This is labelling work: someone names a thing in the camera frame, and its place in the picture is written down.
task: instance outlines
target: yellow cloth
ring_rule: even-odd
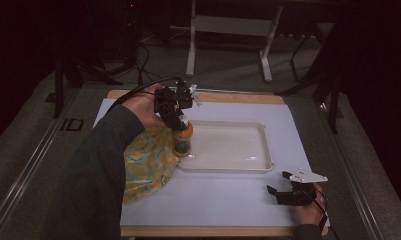
[[[143,198],[165,186],[178,164],[172,149],[173,138],[169,128],[146,129],[126,147],[123,203]]]

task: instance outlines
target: cable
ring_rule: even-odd
[[[123,45],[123,34],[124,34],[124,30],[126,28],[126,32],[129,36],[129,45],[133,46],[134,48],[130,49],[130,51],[133,51],[136,55],[136,49],[138,47],[138,43],[139,43],[139,34],[141,31],[141,27],[140,27],[140,9],[141,6],[139,6],[137,1],[131,1],[131,0],[123,0],[121,1],[122,5],[124,5],[123,9],[123,13],[124,13],[124,21],[123,21],[123,25],[122,25],[122,31],[121,31],[121,36],[120,36],[120,43],[119,43],[119,49],[116,55],[116,59],[118,58],[121,50],[122,50],[122,45]],[[110,69],[110,70],[98,70],[100,73],[103,73],[105,75],[115,75],[118,73],[121,73],[123,71],[126,71],[128,69],[130,69],[134,64],[136,63],[136,56],[128,56],[123,65],[119,66],[117,68],[114,69]]]
[[[161,83],[161,82],[170,81],[170,80],[178,80],[178,82],[184,82],[184,80],[180,77],[167,77],[167,78],[162,78],[162,79],[147,83],[145,85],[139,85],[139,86],[135,87],[134,89],[132,89],[131,91],[129,91],[128,93],[126,93],[123,96],[116,99],[116,101],[112,104],[112,106],[110,106],[110,108],[109,108],[109,110],[107,110],[107,112],[110,112],[110,110],[112,110],[116,105],[124,103],[126,100],[130,99],[135,94],[140,93],[141,91],[144,91],[145,88],[148,88],[151,85],[154,85],[156,83]]]
[[[126,72],[121,73],[120,75],[114,76],[113,79],[118,79],[128,73],[130,73],[132,71],[133,67],[131,67],[130,69],[128,69]]]
[[[76,63],[76,65],[78,65],[80,68],[82,68],[81,70],[83,70],[84,72],[92,74],[93,76],[98,77],[100,80],[102,80],[110,85],[123,85],[123,83],[117,82],[114,79],[111,79],[110,77],[108,77],[108,76],[104,75],[103,73],[101,73],[100,71],[98,71],[93,66],[85,64],[78,58],[74,57],[74,58],[72,58],[72,60]]]
[[[328,215],[327,215],[327,207],[325,207],[325,209],[321,206],[321,204],[318,203],[318,201],[316,201],[316,198],[313,198],[312,196],[309,195],[309,193],[307,193],[306,191],[303,191],[301,189],[298,189],[298,191],[302,192],[303,194],[305,194],[306,196],[308,196],[310,199],[312,199],[313,203],[315,203],[315,205],[321,210],[322,212],[322,217],[321,217],[321,221],[319,222],[319,228],[321,229],[321,231],[324,228],[325,223],[327,222],[328,219]],[[324,198],[324,201],[326,202],[327,199],[324,195],[322,195],[322,197]]]
[[[318,203],[318,201],[316,201],[316,199],[313,199],[313,202],[319,207],[319,209],[321,209],[321,211],[322,211],[323,214],[326,214],[326,212],[327,212],[327,210],[328,210],[328,198],[327,198],[321,191],[319,191],[319,190],[317,190],[317,189],[316,189],[316,191],[317,191],[318,193],[320,193],[321,196],[324,198],[325,209],[322,208],[322,206]],[[329,226],[329,229],[330,229],[330,230],[332,231],[332,233],[334,234],[334,237],[335,237],[337,240],[340,240],[340,237],[338,236],[338,233],[335,231],[334,227],[333,227],[333,226]]]
[[[151,92],[147,92],[147,91],[141,91],[141,92],[139,92],[139,93],[146,93],[146,94],[153,95],[154,97],[157,97],[157,98],[162,98],[162,96],[159,96],[159,95],[157,95],[157,94],[154,94],[154,93],[151,93]]]
[[[162,78],[162,76],[160,76],[160,75],[158,75],[158,74],[155,74],[155,73],[152,73],[152,72],[149,72],[149,71],[147,71],[147,70],[144,70],[144,73],[145,73],[146,76],[150,79],[150,81],[153,81],[153,79],[151,78],[150,75],[153,75],[153,76],[158,77],[158,78]]]
[[[181,31],[179,33],[176,33],[173,36],[170,36],[169,39],[171,39],[171,40],[175,39],[175,38],[177,38],[179,36],[182,36],[182,35],[184,35],[186,33],[189,33],[189,30],[183,30],[183,31]],[[157,37],[157,36],[156,35],[149,35],[149,36],[145,37],[144,39],[140,40],[140,42],[148,44],[148,45],[160,45],[160,44],[164,43],[162,40],[157,40],[156,42],[148,41],[149,39],[155,38],[155,37]]]
[[[139,69],[139,75],[138,75],[138,85],[142,85],[142,84],[143,84],[143,75],[142,75],[142,73],[143,73],[144,67],[146,66],[147,61],[148,61],[148,59],[149,59],[149,57],[150,57],[150,52],[149,52],[148,49],[147,49],[146,47],[144,47],[143,45],[139,44],[139,46],[140,46],[142,49],[144,49],[144,50],[146,51],[146,54],[147,54],[147,57],[146,57],[146,59],[144,60],[144,63],[143,63],[143,65],[141,66],[141,69]]]

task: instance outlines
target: metal stand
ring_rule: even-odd
[[[240,19],[196,15],[196,0],[191,1],[191,27],[190,27],[190,49],[187,60],[187,77],[194,76],[194,65],[196,58],[195,34],[196,31],[216,32],[228,34],[243,34],[267,37],[265,47],[259,51],[265,82],[272,81],[269,67],[268,54],[282,13],[282,5],[277,7],[273,20]]]
[[[41,21],[40,28],[43,33],[43,37],[46,43],[49,45],[51,52],[55,58],[55,95],[54,102],[56,109],[53,118],[57,118],[63,110],[64,105],[64,78],[66,76],[67,81],[71,87],[81,88],[84,84],[80,70],[78,67],[84,69],[85,72],[91,73],[97,76],[101,81],[106,82],[111,85],[122,85],[122,83],[117,82],[106,75],[102,74],[95,68],[86,65],[77,58],[73,58],[66,51],[66,47],[63,46],[59,38],[50,26],[48,26],[45,21]]]

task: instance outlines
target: hand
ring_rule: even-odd
[[[313,186],[316,190],[322,192],[322,187],[316,183],[313,183]],[[321,200],[321,194],[317,192],[316,194],[316,201],[321,205],[322,208],[324,207],[324,203]],[[294,217],[299,224],[314,224],[319,225],[319,222],[322,218],[322,211],[316,205],[315,202],[312,202],[306,206],[296,206],[294,207]]]
[[[154,113],[154,92],[161,89],[160,84],[150,86],[146,92],[137,93],[135,96],[122,103],[122,106],[133,112],[140,119],[144,128],[162,127],[166,128],[165,122]]]

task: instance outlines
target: dark background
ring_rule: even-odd
[[[0,135],[39,81],[53,70],[54,58],[40,22],[51,24],[62,43],[90,64],[101,65],[104,58],[134,54],[131,49],[121,48],[131,37],[120,39],[125,19],[122,2],[114,6],[106,2],[109,1],[90,0],[86,7],[78,1],[51,1],[43,5],[41,1],[0,0]],[[189,26],[189,1],[143,4],[142,25],[165,40],[169,25]],[[209,11],[208,6],[200,6],[199,10]],[[236,4],[231,7],[228,15],[261,14],[244,12]],[[88,10],[96,16],[93,21],[88,20]],[[342,91],[348,95],[401,199],[401,1],[372,1],[364,11],[366,18],[362,20],[367,24],[358,39],[358,54],[343,66]],[[291,17],[290,12],[285,14],[282,20]],[[282,26],[290,24],[284,21]]]

